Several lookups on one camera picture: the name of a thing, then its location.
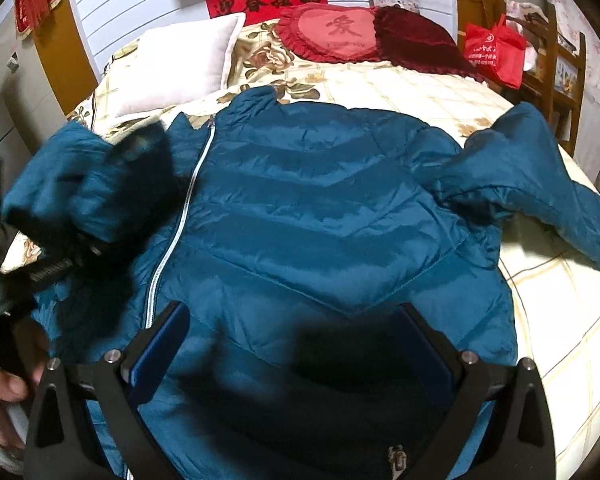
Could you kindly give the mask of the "blue puffer jacket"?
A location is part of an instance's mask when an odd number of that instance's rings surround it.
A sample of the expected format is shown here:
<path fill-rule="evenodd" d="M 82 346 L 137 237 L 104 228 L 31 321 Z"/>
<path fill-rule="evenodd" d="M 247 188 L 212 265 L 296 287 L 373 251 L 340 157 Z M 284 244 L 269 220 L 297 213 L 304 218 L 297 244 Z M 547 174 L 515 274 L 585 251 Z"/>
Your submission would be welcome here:
<path fill-rule="evenodd" d="M 186 337 L 140 410 L 186 479 L 382 479 L 444 408 L 406 357 L 413 306 L 460 350 L 516 361 L 502 226 L 525 214 L 600 270 L 600 196 L 520 104 L 464 143 L 388 110 L 254 88 L 200 128 L 108 143 L 70 122 L 6 194 L 43 252 L 100 251 L 38 294 L 55 356 L 92 362 L 170 302 Z"/>

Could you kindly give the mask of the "floral checked bedspread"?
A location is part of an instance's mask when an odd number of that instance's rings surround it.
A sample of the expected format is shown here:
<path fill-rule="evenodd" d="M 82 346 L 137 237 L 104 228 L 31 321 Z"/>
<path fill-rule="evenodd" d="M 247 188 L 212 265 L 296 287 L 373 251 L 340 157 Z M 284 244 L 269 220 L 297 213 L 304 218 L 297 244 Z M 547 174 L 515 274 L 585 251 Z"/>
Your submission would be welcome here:
<path fill-rule="evenodd" d="M 184 115 L 193 128 L 200 128 L 238 94 L 270 87 L 283 104 L 388 110 L 415 117 L 464 143 L 517 106 L 468 77 L 423 74 L 387 62 L 304 60 L 283 46 L 275 25 L 242 26 L 226 88 L 183 104 L 118 116 L 110 105 L 119 73 L 135 58 L 138 42 L 131 42 L 114 55 L 86 104 L 86 113 L 75 124 L 112 144 L 131 133 L 148 140 L 154 122 L 168 126 Z M 557 146 L 569 177 L 600 196 Z M 565 478 L 600 435 L 600 270 L 550 226 L 525 214 L 514 214 L 504 222 L 498 267 L 514 304 L 517 357 L 513 364 L 526 356 L 538 367 L 554 428 L 557 470 Z M 413 455 L 393 446 L 390 468 Z"/>

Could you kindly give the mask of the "white square pillow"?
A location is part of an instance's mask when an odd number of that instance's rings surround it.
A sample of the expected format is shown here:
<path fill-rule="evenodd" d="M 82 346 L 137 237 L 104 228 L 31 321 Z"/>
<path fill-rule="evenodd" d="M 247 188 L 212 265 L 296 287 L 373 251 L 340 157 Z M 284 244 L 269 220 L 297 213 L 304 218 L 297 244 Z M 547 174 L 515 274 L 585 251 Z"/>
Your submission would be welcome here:
<path fill-rule="evenodd" d="M 245 20 L 239 12 L 144 32 L 135 58 L 119 73 L 110 110 L 118 116 L 149 112 L 226 88 Z"/>

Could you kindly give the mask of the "wooden chair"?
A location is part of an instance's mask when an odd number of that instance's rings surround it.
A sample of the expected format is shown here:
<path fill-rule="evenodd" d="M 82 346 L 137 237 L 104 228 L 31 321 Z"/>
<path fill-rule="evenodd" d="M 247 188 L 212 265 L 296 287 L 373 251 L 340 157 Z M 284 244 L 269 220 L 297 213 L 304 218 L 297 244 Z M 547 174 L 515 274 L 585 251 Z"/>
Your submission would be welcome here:
<path fill-rule="evenodd" d="M 559 145 L 569 154 L 576 150 L 586 70 L 586 38 L 579 35 L 574 48 L 558 32 L 554 4 L 546 10 L 527 12 L 520 18 L 506 18 L 521 28 L 538 57 L 531 70 L 522 76 L 519 89 L 511 89 L 490 80 L 489 87 L 517 103 L 528 101 L 544 115 Z"/>

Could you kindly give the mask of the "red shopping bag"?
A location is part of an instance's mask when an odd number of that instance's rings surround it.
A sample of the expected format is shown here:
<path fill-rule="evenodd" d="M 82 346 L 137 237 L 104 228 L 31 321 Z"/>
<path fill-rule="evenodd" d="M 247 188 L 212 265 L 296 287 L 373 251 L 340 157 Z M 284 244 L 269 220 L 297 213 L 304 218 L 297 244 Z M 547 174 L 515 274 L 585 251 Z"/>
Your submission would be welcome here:
<path fill-rule="evenodd" d="M 490 29 L 468 24 L 464 57 L 478 73 L 501 86 L 518 90 L 524 78 L 527 40 L 506 24 L 502 14 Z"/>

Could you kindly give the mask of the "red heart-shaped cushion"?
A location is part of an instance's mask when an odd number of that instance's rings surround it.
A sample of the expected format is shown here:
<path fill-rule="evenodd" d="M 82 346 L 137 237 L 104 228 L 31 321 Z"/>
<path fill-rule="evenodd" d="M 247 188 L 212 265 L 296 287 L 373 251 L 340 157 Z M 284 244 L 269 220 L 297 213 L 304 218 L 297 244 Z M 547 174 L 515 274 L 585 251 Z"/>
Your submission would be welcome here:
<path fill-rule="evenodd" d="M 307 61 L 378 62 L 374 18 L 362 6 L 306 3 L 283 10 L 275 31 L 284 47 Z"/>

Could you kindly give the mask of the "dark red velvet cushion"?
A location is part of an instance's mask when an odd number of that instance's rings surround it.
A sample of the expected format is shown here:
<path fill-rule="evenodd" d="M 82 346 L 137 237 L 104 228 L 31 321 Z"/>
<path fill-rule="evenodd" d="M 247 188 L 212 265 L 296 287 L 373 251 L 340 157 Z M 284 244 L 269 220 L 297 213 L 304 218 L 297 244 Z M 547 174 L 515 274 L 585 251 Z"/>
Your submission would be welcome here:
<path fill-rule="evenodd" d="M 376 49 L 383 61 L 424 74 L 484 77 L 460 53 L 445 28 L 398 6 L 374 11 Z"/>

